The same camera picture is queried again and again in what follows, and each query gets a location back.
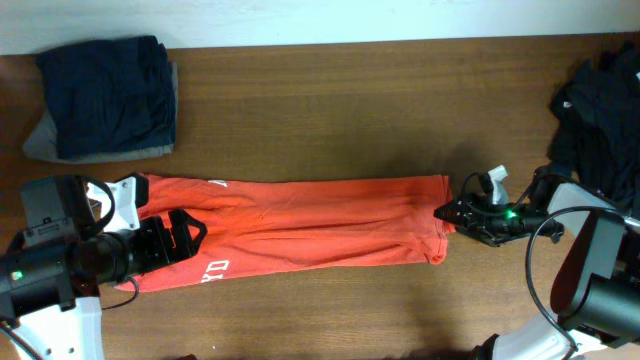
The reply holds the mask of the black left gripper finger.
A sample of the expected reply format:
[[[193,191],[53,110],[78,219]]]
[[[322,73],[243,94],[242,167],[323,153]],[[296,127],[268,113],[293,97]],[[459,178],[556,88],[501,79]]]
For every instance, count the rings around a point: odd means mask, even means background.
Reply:
[[[120,195],[126,203],[132,203],[136,209],[149,201],[149,180],[139,173],[131,173],[116,182]]]
[[[170,258],[172,260],[186,260],[194,257],[208,234],[207,226],[183,209],[171,210],[169,220],[175,244]]]

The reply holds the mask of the orange red printed t-shirt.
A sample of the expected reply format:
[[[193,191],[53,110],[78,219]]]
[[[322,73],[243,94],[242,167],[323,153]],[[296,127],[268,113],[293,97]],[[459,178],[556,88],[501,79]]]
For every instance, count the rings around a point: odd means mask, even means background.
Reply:
[[[328,267],[442,263],[453,228],[444,175],[256,183],[149,175],[138,214],[183,209],[207,227],[196,256],[139,275],[142,292]]]

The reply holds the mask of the navy blue garment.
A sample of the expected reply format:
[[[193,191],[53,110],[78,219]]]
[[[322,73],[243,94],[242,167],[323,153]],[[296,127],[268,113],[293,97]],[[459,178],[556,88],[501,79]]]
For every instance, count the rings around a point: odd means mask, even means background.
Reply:
[[[60,158],[175,144],[173,71],[156,37],[58,47],[40,53],[36,65]]]

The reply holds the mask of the grey garment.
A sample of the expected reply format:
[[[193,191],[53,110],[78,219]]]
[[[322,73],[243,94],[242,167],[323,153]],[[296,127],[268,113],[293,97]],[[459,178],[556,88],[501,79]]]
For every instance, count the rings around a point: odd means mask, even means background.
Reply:
[[[125,162],[168,155],[177,125],[178,74],[154,60],[149,79],[134,62],[38,60],[46,108],[22,145],[35,160],[62,164]]]

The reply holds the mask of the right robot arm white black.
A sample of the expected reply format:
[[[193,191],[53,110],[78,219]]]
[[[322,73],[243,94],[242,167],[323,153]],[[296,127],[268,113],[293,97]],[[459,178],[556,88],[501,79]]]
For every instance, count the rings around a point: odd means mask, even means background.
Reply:
[[[462,190],[435,218],[493,248],[527,242],[524,267],[539,313],[508,334],[476,346],[472,359],[578,359],[639,341],[639,215],[552,166],[535,170],[517,201],[508,199],[499,166],[477,174],[481,190]],[[542,303],[533,274],[534,245],[546,237],[574,242]]]

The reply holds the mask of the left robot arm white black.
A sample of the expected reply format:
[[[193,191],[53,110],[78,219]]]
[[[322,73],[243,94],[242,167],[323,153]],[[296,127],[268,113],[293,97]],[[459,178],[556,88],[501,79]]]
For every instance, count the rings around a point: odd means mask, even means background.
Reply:
[[[194,257],[206,225],[183,209],[140,219],[149,182],[82,175],[45,178],[21,190],[27,226],[1,257],[1,332],[23,359],[101,359],[103,284]]]

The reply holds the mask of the pile of dark clothes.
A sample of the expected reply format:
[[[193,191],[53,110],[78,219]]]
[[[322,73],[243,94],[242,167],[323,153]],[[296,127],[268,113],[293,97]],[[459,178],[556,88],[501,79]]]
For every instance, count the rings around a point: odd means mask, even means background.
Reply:
[[[639,214],[639,48],[586,60],[552,97],[548,156],[566,174]]]

